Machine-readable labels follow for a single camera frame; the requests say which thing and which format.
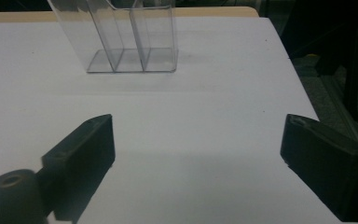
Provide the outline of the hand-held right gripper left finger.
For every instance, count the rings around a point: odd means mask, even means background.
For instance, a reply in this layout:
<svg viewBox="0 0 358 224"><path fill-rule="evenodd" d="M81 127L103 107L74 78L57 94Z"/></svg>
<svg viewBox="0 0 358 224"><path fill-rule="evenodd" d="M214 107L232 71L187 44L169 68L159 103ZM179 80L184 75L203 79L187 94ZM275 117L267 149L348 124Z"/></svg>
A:
<svg viewBox="0 0 358 224"><path fill-rule="evenodd" d="M84 121L42 157L36 176L45 213L78 222L115 157L112 116Z"/></svg>

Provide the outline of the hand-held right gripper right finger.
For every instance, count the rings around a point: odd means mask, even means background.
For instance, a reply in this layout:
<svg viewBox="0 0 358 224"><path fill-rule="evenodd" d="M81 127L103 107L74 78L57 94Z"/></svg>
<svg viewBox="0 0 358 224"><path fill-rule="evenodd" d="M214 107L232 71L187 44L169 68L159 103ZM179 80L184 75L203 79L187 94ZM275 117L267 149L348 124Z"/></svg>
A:
<svg viewBox="0 0 358 224"><path fill-rule="evenodd" d="M321 122L289 114L281 156L342 222L358 222L358 142Z"/></svg>

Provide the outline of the aluminium floor rail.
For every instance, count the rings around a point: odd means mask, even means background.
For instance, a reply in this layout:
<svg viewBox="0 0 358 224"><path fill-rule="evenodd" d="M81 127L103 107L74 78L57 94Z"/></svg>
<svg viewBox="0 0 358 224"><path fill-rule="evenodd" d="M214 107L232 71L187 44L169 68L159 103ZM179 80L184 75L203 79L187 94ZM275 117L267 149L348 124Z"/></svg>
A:
<svg viewBox="0 0 358 224"><path fill-rule="evenodd" d="M322 76L321 81L337 112L337 117L339 118L338 123L342 124L349 138L358 142L358 120L354 118L343 103L344 90L333 77Z"/></svg>

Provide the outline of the clear acrylic divided container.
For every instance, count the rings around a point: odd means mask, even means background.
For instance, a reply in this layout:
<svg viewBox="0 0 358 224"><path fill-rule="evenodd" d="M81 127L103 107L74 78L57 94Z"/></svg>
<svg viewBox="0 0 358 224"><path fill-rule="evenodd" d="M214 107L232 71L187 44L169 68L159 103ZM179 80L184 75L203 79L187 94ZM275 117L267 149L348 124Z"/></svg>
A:
<svg viewBox="0 0 358 224"><path fill-rule="evenodd" d="M175 0L48 0L88 73L173 72Z"/></svg>

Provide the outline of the black metal stand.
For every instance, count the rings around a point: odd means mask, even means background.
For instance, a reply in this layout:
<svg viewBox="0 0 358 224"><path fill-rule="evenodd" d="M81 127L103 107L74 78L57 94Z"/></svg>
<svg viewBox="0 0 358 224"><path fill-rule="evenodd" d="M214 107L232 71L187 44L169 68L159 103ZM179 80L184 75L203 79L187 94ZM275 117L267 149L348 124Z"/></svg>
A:
<svg viewBox="0 0 358 224"><path fill-rule="evenodd" d="M358 28L353 30L348 48L343 104L352 118L358 121Z"/></svg>

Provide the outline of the white paper sheet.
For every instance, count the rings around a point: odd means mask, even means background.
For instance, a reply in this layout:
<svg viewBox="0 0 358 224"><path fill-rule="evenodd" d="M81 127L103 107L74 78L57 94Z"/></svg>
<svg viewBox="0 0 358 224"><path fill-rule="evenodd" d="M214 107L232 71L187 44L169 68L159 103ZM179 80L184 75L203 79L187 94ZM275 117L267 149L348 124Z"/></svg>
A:
<svg viewBox="0 0 358 224"><path fill-rule="evenodd" d="M0 22L0 175L87 119L116 159L79 224L340 224L280 155L314 109L271 22L181 18L172 73L89 74L56 22Z"/></svg>

